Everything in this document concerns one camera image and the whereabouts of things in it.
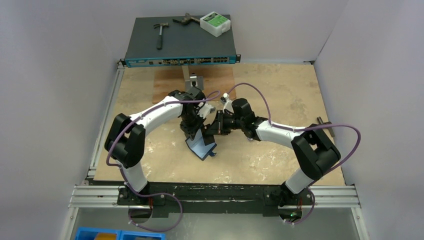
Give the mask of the blue leather card holder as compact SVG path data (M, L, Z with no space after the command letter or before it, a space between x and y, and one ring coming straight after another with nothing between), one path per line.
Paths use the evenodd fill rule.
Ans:
M216 143L212 143L209 145L192 145L191 139L186 139L185 143L188 147L188 149L194 153L201 161L204 161L208 157L214 157L216 153L214 152L214 149L217 147Z

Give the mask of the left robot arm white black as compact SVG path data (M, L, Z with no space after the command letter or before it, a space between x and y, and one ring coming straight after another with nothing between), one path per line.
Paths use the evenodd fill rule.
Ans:
M149 181L143 172L141 160L145 154L146 137L161 125L180 118L182 130L188 140L195 139L215 108L210 99L197 87L189 91L174 90L155 105L132 115L118 114L104 142L107 151L106 164L117 167L130 189L129 197L138 205L149 197Z

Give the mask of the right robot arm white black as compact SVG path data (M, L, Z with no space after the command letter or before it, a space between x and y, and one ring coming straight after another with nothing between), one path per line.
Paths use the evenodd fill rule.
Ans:
M288 204L298 200L301 191L313 181L321 179L341 159L339 150L316 124L310 125L307 130L294 131L293 127L256 116L245 98L237 98L231 107L232 110L217 111L214 121L201 130L203 142L211 144L215 141L215 135L228 135L232 130L241 130L249 139L292 149L299 169L282 184L280 191L282 200Z

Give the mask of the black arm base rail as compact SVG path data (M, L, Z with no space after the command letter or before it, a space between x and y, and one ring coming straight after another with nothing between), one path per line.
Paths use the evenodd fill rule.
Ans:
M314 199L308 189L292 194L279 184L223 184L149 182L152 197L135 195L126 186L118 189L118 205L146 206L154 218L170 213L259 214L298 220Z

